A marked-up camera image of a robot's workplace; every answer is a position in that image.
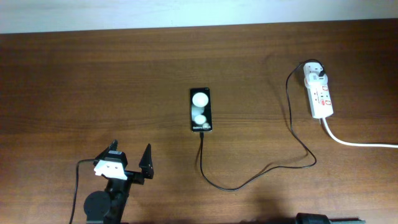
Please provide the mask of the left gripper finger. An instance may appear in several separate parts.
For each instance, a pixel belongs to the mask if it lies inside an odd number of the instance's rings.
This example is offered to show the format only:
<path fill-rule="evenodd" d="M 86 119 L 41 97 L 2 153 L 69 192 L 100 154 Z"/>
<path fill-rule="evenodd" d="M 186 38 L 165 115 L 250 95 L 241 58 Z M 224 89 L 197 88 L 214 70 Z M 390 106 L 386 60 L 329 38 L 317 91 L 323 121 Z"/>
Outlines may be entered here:
<path fill-rule="evenodd" d="M 139 167 L 141 168 L 141 173 L 145 179 L 153 179 L 154 177 L 154 167 L 152 163 L 151 149 L 152 149 L 151 145 L 148 144 L 139 163 Z"/>
<path fill-rule="evenodd" d="M 103 152 L 95 157 L 96 161 L 104 160 L 104 158 L 109 154 L 110 151 L 116 151 L 118 148 L 118 140 L 115 139 Z"/>

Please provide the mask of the black Galaxy flip phone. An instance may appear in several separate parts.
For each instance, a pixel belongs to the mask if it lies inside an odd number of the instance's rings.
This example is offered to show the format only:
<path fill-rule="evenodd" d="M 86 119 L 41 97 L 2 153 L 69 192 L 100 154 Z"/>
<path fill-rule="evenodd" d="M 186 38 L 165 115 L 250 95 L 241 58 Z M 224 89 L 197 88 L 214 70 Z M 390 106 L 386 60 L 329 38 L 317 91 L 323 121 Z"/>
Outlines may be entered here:
<path fill-rule="evenodd" d="M 192 132 L 211 132 L 211 95 L 208 87 L 190 89 L 190 129 Z"/>

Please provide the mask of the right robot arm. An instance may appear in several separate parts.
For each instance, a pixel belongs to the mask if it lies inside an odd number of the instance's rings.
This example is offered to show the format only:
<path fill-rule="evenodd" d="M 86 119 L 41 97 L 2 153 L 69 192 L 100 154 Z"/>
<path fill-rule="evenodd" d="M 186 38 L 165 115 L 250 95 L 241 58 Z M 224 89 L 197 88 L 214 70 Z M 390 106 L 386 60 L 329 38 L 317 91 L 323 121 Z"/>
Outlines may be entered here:
<path fill-rule="evenodd" d="M 330 220 L 326 215 L 298 213 L 295 217 L 296 224 L 330 224 Z"/>

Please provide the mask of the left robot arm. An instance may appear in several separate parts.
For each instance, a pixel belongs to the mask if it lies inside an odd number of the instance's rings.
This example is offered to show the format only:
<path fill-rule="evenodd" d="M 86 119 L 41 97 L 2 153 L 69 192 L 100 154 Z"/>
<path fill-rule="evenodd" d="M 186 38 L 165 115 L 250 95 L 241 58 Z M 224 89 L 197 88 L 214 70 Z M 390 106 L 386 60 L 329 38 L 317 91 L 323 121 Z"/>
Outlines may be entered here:
<path fill-rule="evenodd" d="M 94 158 L 93 165 L 95 175 L 104 177 L 108 183 L 103 191 L 87 196 L 83 206 L 86 222 L 120 224 L 131 185 L 142 185 L 154 177 L 152 147 L 146 146 L 139 163 L 140 172 L 126 170 L 127 157 L 118 150 L 117 140 Z"/>

